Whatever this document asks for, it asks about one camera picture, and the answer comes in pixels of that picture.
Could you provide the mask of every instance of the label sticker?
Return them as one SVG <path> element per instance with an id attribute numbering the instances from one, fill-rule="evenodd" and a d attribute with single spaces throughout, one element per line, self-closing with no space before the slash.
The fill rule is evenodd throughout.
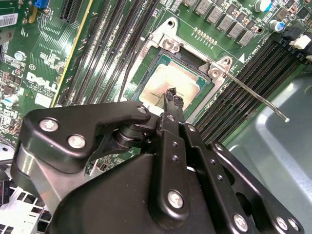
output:
<path id="1" fill-rule="evenodd" d="M 0 28 L 14 25 L 18 21 L 18 13 L 0 16 Z"/>
<path id="2" fill-rule="evenodd" d="M 51 104 L 51 101 L 52 101 L 51 98 L 49 98 L 49 97 L 47 97 L 45 95 L 37 93 L 37 96 L 36 96 L 36 99 L 35 99 L 35 104 L 38 104 L 40 106 L 44 106 L 46 108 L 49 108 L 50 104 Z"/>

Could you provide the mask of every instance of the barcode sticker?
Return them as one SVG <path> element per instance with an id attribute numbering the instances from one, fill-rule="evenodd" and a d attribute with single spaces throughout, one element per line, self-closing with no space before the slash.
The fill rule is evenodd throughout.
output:
<path id="1" fill-rule="evenodd" d="M 0 28 L 16 24 L 18 16 L 18 13 L 0 16 Z"/>

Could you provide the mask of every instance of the green circuit board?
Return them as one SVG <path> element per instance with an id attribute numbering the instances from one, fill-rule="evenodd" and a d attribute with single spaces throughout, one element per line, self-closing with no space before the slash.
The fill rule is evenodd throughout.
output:
<path id="1" fill-rule="evenodd" d="M 202 55 L 214 61 L 229 56 L 233 76 L 273 33 L 268 27 L 272 20 L 312 32 L 312 3 L 307 0 L 275 0 L 267 12 L 256 12 L 254 0 L 216 0 L 209 1 L 202 13 L 199 6 L 203 1 L 159 0 L 154 5 L 148 0 L 81 0 L 75 20 L 70 22 L 60 18 L 63 0 L 50 1 L 42 9 L 35 8 L 33 1 L 1 1 L 6 12 L 0 9 L 0 15 L 18 13 L 16 24 L 3 28 L 14 30 L 14 36 L 1 48 L 1 139 L 16 146 L 22 118 L 34 109 L 116 101 L 136 46 L 142 48 L 149 35 L 169 18 L 177 21 L 176 36 Z M 220 19 L 213 23 L 216 13 Z M 229 28 L 220 22 L 226 17 Z M 232 32 L 232 25 L 241 26 L 240 36 Z M 156 47 L 146 51 L 137 71 L 127 80 L 123 100 L 140 100 L 156 67 L 168 65 L 162 54 L 166 53 Z M 169 60 L 189 73 L 200 74 L 198 67 L 183 65 L 177 54 Z M 199 91 L 184 110 L 185 117 L 213 87 L 209 77 L 200 74 L 198 79 Z M 3 100 L 11 94 L 18 101 L 5 105 Z"/>

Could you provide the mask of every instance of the pcie slot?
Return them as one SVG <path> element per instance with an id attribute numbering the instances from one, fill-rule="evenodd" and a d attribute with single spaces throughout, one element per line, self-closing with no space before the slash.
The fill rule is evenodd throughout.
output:
<path id="1" fill-rule="evenodd" d="M 105 32 L 104 39 L 101 41 L 101 44 L 99 45 L 99 47 L 96 50 L 96 54 L 95 54 L 94 58 L 92 59 L 91 66 L 89 67 L 84 79 L 82 80 L 81 86 L 80 86 L 79 91 L 75 97 L 74 103 L 81 104 L 81 102 L 85 96 L 85 91 L 86 91 L 87 87 L 90 85 L 90 80 L 94 76 L 94 71 L 95 71 L 98 63 L 101 60 L 102 54 L 103 54 L 104 50 L 106 49 L 106 46 L 107 46 L 109 40 L 111 39 L 113 31 L 115 30 L 116 25 L 123 18 L 122 13 L 123 13 L 123 10 L 124 10 L 126 3 L 127 3 L 127 0 L 118 1 L 117 6 L 114 7 L 114 12 L 113 12 L 112 17 L 110 18 L 110 20 L 108 22 L 108 25 L 109 25 L 108 31 Z"/>
<path id="2" fill-rule="evenodd" d="M 102 69 L 100 75 L 98 76 L 97 80 L 94 82 L 93 87 L 92 87 L 92 91 L 91 94 L 89 95 L 87 104 L 91 104 L 95 101 L 96 99 L 96 94 L 99 92 L 102 83 L 104 82 L 107 72 L 110 69 L 110 67 L 112 66 L 112 63 L 118 53 L 118 51 L 120 50 L 120 48 L 122 47 L 126 36 L 129 34 L 129 30 L 132 28 L 132 26 L 136 23 L 135 19 L 137 17 L 137 14 L 139 12 L 139 10 L 141 9 L 143 0 L 139 0 L 138 2 L 136 2 L 136 6 L 131 8 L 131 11 L 129 13 L 130 18 L 126 19 L 127 23 L 123 26 L 122 28 L 122 32 L 124 32 L 120 38 L 118 38 L 118 44 L 117 46 L 114 48 L 115 53 L 110 53 L 104 68 Z"/>
<path id="3" fill-rule="evenodd" d="M 263 97 L 267 98 L 279 85 L 281 85 L 288 76 L 291 75 L 292 72 L 295 71 L 295 69 L 298 67 L 298 62 L 296 61 L 295 63 L 292 63 L 291 66 L 289 67 L 287 73 L 283 77 L 281 77 L 279 80 L 277 80 L 274 83 L 274 86 L 271 86 L 265 94 L 263 94 Z M 248 110 L 248 113 L 254 112 L 259 106 L 261 105 L 260 101 L 255 102 L 252 107 Z M 244 120 L 246 119 L 246 116 L 243 115 L 238 121 L 235 123 L 232 123 L 230 125 L 230 128 L 228 130 L 223 130 L 223 133 L 219 134 L 220 138 L 218 139 L 219 141 L 223 142 Z"/>
<path id="4" fill-rule="evenodd" d="M 259 58 L 267 58 L 267 56 L 269 56 L 268 51 L 272 51 L 275 47 L 276 45 L 272 44 L 271 42 L 267 42 L 265 45 L 263 45 L 263 47 L 257 52 L 255 56 Z M 259 59 L 252 59 L 242 68 L 241 72 L 236 77 L 240 81 L 246 82 L 246 80 L 250 77 L 255 68 L 259 66 L 258 61 Z M 223 100 L 227 99 L 228 96 L 234 94 L 235 89 L 236 84 L 232 82 L 221 95 L 221 97 L 224 98 L 218 98 L 216 102 L 209 108 L 209 110 L 205 111 L 205 113 L 196 122 L 196 127 L 199 131 L 202 131 L 203 128 L 209 123 L 210 119 L 213 117 L 212 113 L 217 113 Z"/>
<path id="5" fill-rule="evenodd" d="M 256 74 L 255 76 L 251 77 L 251 74 L 249 74 L 250 80 L 248 80 L 247 82 L 245 82 L 250 88 L 253 89 L 254 86 L 256 86 L 256 84 L 259 81 L 262 81 L 263 76 L 271 70 L 271 68 L 275 65 L 275 63 L 281 58 L 281 56 L 284 54 L 285 52 L 283 50 L 279 50 L 277 49 L 277 52 L 273 54 L 273 56 L 269 57 L 268 60 L 265 60 L 264 63 L 260 66 L 258 66 L 256 69 L 253 69 L 254 74 Z M 232 93 L 231 97 L 227 100 L 227 102 L 224 102 L 222 107 L 220 107 L 220 109 L 222 110 L 221 113 L 218 114 L 218 118 L 214 118 L 216 115 L 213 116 L 214 121 L 210 121 L 209 122 L 209 126 L 207 126 L 207 128 L 204 130 L 204 132 L 202 132 L 203 135 L 208 136 L 216 127 L 217 127 L 217 123 L 222 121 L 223 119 L 225 119 L 225 117 L 227 117 L 227 115 L 230 114 L 230 110 L 228 110 L 227 108 L 223 108 L 224 105 L 230 105 L 231 108 L 236 109 L 237 108 L 237 104 L 245 97 L 245 95 L 247 94 L 247 92 L 239 87 L 237 84 L 235 84 L 236 86 L 236 90 Z"/>
<path id="6" fill-rule="evenodd" d="M 281 64 L 290 64 L 291 61 L 293 61 L 293 58 L 284 57 L 282 59 L 282 61 L 280 61 L 280 63 Z M 272 72 L 270 72 L 270 70 L 267 70 L 267 71 L 269 71 L 269 73 L 266 72 L 265 74 L 263 74 L 265 76 L 265 78 L 263 78 L 263 75 L 258 76 L 259 80 L 261 80 L 261 83 L 256 86 L 256 83 L 258 82 L 258 80 L 257 80 L 254 84 L 252 84 L 252 87 L 255 90 L 255 92 L 257 92 L 263 96 L 263 95 L 268 93 L 267 92 L 268 90 L 274 90 L 272 88 L 275 86 L 275 83 L 281 77 L 283 77 L 282 74 L 280 74 L 280 73 L 282 72 L 284 74 L 284 72 L 283 72 L 284 69 L 285 69 L 284 66 L 277 66 L 272 70 Z M 235 107 L 234 111 L 231 113 L 229 112 L 229 115 L 226 118 L 222 118 L 222 120 L 220 120 L 218 124 L 216 124 L 216 125 L 213 124 L 213 128 L 208 133 L 205 134 L 205 140 L 206 141 L 209 141 L 212 138 L 216 139 L 216 138 L 220 137 L 220 132 L 222 132 L 222 129 L 224 129 L 227 126 L 230 126 L 233 123 L 235 123 L 234 119 L 237 118 L 237 115 L 239 116 L 242 114 L 245 117 L 247 115 L 249 115 L 250 112 L 246 111 L 246 108 L 248 106 L 250 106 L 250 104 L 252 104 L 253 102 L 258 103 L 259 105 L 261 104 L 252 95 L 248 94 L 244 89 L 242 89 L 242 88 L 239 88 L 239 89 L 241 91 L 239 94 L 237 94 L 238 98 L 236 98 L 236 99 L 238 99 L 238 100 L 233 104 L 233 106 Z"/>
<path id="7" fill-rule="evenodd" d="M 124 50 L 124 53 L 122 54 L 120 60 L 118 61 L 118 64 L 116 66 L 117 69 L 113 72 L 114 77 L 111 79 L 111 83 L 108 85 L 106 92 L 103 92 L 100 97 L 100 103 L 104 103 L 107 100 L 107 97 L 110 95 L 112 88 L 117 83 L 118 78 L 120 77 L 123 69 L 125 68 L 128 59 L 130 58 L 130 55 L 134 52 L 135 47 L 137 46 L 141 35 L 143 34 L 143 31 L 146 28 L 146 25 L 148 24 L 150 18 L 152 17 L 157 5 L 160 3 L 160 0 L 157 0 L 156 2 L 149 1 L 148 6 L 146 7 L 146 12 L 143 13 L 144 17 L 143 20 L 140 21 L 139 27 L 137 28 L 136 34 L 132 38 L 132 41 L 127 45 L 127 48 Z"/>
<path id="8" fill-rule="evenodd" d="M 103 23 L 105 18 L 110 19 L 110 16 L 112 15 L 112 11 L 110 10 L 111 8 L 109 7 L 109 3 L 110 3 L 109 1 L 105 1 L 103 4 L 102 11 L 100 13 L 100 16 L 97 19 L 95 29 L 93 30 L 93 32 L 89 38 L 90 43 L 88 44 L 85 52 L 83 53 L 82 59 L 79 63 L 77 71 L 73 77 L 73 81 L 71 83 L 70 90 L 68 92 L 70 97 L 73 95 L 73 93 L 76 90 L 79 90 L 79 88 L 81 87 L 81 85 L 79 87 L 77 87 L 77 84 L 79 81 L 83 82 L 83 80 L 85 78 L 85 76 L 83 76 L 82 79 L 80 78 L 80 76 L 82 75 L 82 69 L 83 69 L 83 67 L 86 64 L 88 59 L 89 59 L 89 61 L 92 61 L 92 59 L 94 57 L 94 54 L 93 54 L 94 49 L 96 49 L 98 47 L 99 43 L 101 42 L 101 40 L 103 38 L 104 33 L 107 30 L 107 27 L 109 26 L 109 23 L 106 22 L 104 24 L 103 28 L 101 29 L 101 24 Z M 96 36 L 98 35 L 99 29 L 101 29 L 100 36 L 98 37 L 98 40 L 96 40 Z"/>
<path id="9" fill-rule="evenodd" d="M 61 11 L 60 18 L 68 23 L 73 23 L 76 21 L 82 0 L 64 0 Z"/>

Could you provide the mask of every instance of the white connector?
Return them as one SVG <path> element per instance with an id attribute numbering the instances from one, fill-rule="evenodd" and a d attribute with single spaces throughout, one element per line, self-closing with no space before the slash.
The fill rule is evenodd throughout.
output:
<path id="1" fill-rule="evenodd" d="M 311 39 L 307 35 L 301 35 L 296 40 L 289 42 L 289 45 L 297 48 L 298 50 L 303 50 L 310 43 Z"/>

